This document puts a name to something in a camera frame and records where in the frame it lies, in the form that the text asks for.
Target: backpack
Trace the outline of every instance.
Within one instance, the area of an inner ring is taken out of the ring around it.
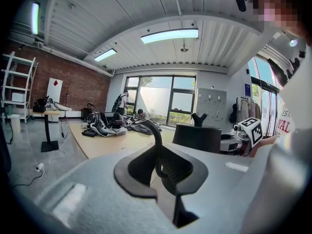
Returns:
[[[230,114],[229,121],[230,121],[230,123],[236,123],[236,117],[237,117],[237,105],[236,105],[236,103],[233,104],[232,108],[233,108],[233,112]]]
[[[121,96],[121,94],[118,96],[118,98],[116,99],[114,105],[113,105],[113,108],[112,108],[112,112],[115,112],[117,107],[119,107],[121,105],[121,102],[122,102],[122,98],[126,96],[126,95],[123,95]]]

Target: table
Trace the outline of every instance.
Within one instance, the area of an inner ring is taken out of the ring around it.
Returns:
[[[45,126],[45,135],[47,136],[47,141],[43,141],[41,144],[41,152],[50,152],[59,149],[59,143],[57,140],[51,141],[50,140],[50,133],[49,133],[49,121],[48,115],[60,115],[60,110],[46,110],[43,113],[33,112],[33,114],[41,114],[44,115],[44,126]]]
[[[155,142],[153,135],[145,135],[135,131],[127,131],[124,135],[119,136],[88,137],[81,134],[85,130],[82,129],[81,123],[70,123],[69,129],[76,145],[78,145],[87,158],[115,153],[123,149],[140,150],[148,144]],[[162,142],[171,143],[174,135],[174,130],[163,129],[161,132]]]

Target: sticker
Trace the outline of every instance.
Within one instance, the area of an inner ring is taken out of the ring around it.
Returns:
[[[259,123],[254,129],[252,129],[252,136],[253,136],[253,145],[255,145],[257,141],[262,138],[261,123]]]
[[[247,119],[246,121],[244,121],[244,122],[242,123],[242,125],[245,126],[245,127],[248,127],[248,126],[250,126],[251,124],[254,124],[257,120],[258,120],[258,119],[255,119],[255,118],[249,118],[249,119]]]
[[[250,85],[245,84],[245,96],[251,96]]]

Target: white shelf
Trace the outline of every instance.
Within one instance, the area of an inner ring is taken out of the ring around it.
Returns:
[[[12,87],[12,86],[5,86],[5,88],[10,88],[10,89],[16,89],[16,90],[22,90],[22,91],[30,91],[30,89],[26,88],[18,88],[18,87]]]
[[[11,100],[5,100],[4,104],[15,104],[15,105],[24,105],[25,102],[16,102],[16,101],[11,101]]]
[[[11,57],[10,55],[6,55],[6,54],[2,54],[2,56],[4,57],[3,59],[10,59]],[[32,60],[27,60],[27,59],[20,58],[20,57],[13,57],[13,61],[25,64],[25,65],[31,65],[33,63]]]
[[[3,87],[2,97],[3,98],[5,97],[5,89],[20,90],[20,91],[24,92],[25,97],[27,94],[29,96],[28,96],[28,101],[25,101],[25,102],[16,102],[16,101],[11,101],[11,100],[4,100],[3,102],[1,102],[1,107],[3,107],[5,104],[13,104],[13,105],[23,106],[24,113],[19,114],[19,115],[20,115],[20,118],[23,119],[25,121],[25,123],[27,123],[26,121],[27,121],[27,118],[29,117],[29,100],[31,97],[31,90],[32,90],[32,86],[33,86],[33,77],[35,76],[38,63],[36,62],[36,58],[33,58],[33,60],[27,60],[24,58],[16,57],[14,51],[10,55],[3,54],[2,58],[5,60],[8,60],[8,63],[6,65],[6,69],[1,69],[1,71],[5,72],[4,79],[3,79],[3,86],[2,86]],[[16,71],[18,64],[20,64],[20,63],[29,66],[29,71],[27,72],[27,74]],[[27,78],[27,85],[25,86],[25,88],[13,86],[13,79],[15,76]],[[11,83],[10,83],[11,86],[6,85],[8,78],[11,80]]]
[[[8,73],[11,74],[11,75],[15,75],[15,76],[20,76],[20,77],[25,77],[25,78],[28,77],[28,74],[21,73],[21,72],[16,72],[16,71],[9,70]]]

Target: gray cabinet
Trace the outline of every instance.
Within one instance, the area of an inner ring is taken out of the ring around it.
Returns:
[[[196,99],[196,113],[198,115],[208,115],[203,122],[203,126],[222,128],[226,118],[226,92],[198,88]]]

